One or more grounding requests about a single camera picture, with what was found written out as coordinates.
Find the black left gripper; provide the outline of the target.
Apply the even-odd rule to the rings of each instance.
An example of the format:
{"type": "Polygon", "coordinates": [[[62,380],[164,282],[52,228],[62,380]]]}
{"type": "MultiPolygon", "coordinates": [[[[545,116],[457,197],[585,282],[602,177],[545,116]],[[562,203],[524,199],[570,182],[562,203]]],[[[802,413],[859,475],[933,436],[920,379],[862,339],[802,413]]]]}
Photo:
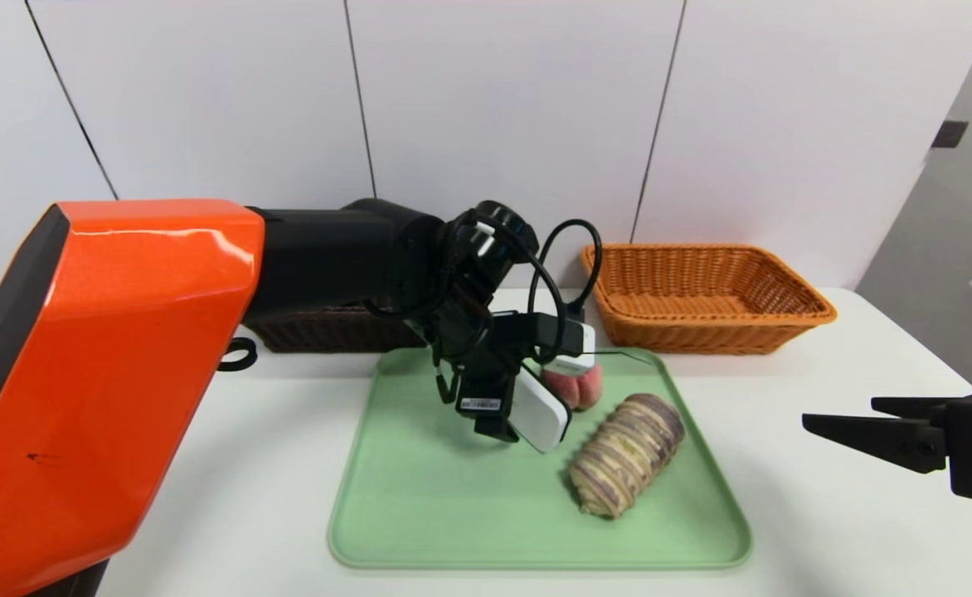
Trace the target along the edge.
{"type": "Polygon", "coordinates": [[[455,409],[462,416],[476,417],[475,434],[506,444],[520,441],[518,432],[506,420],[513,407],[520,371],[520,360],[499,360],[494,356],[459,364],[455,409]]]}

